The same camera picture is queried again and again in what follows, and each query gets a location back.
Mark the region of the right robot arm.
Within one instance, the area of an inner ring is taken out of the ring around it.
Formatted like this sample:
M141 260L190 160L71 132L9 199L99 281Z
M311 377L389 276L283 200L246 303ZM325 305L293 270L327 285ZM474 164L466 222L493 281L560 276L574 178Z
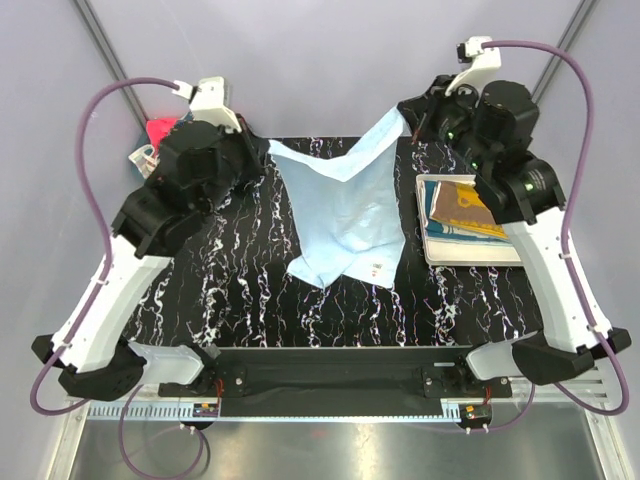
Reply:
M577 258L563 250L566 199L553 168L529 150L539 108L516 82L497 80L477 91L453 80L437 76L424 94L399 102L399 112L416 140L448 145L474 174L475 190L515 248L542 317L540 331L510 346L472 350L454 371L455 387L476 396L502 366L535 385L574 379L632 340L603 314L581 267L566 266Z

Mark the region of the light blue towel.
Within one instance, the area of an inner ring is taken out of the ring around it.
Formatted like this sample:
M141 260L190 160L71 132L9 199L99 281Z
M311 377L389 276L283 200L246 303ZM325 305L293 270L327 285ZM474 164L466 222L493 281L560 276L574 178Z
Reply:
M290 275L318 288L340 276L392 288L405 245L394 183L404 130L392 108L338 157L316 158L271 141L301 250Z

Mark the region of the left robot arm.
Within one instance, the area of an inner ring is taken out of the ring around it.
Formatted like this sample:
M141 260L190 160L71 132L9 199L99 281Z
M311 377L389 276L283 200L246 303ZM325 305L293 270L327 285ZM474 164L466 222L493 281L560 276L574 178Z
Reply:
M225 197L263 176L269 143L236 118L233 130L193 118L169 131L155 168L112 222L109 249L75 313L57 333L33 341L42 363L59 369L68 395L114 401L145 384L196 396L217 387L215 357L203 348L139 344L123 331L149 286Z

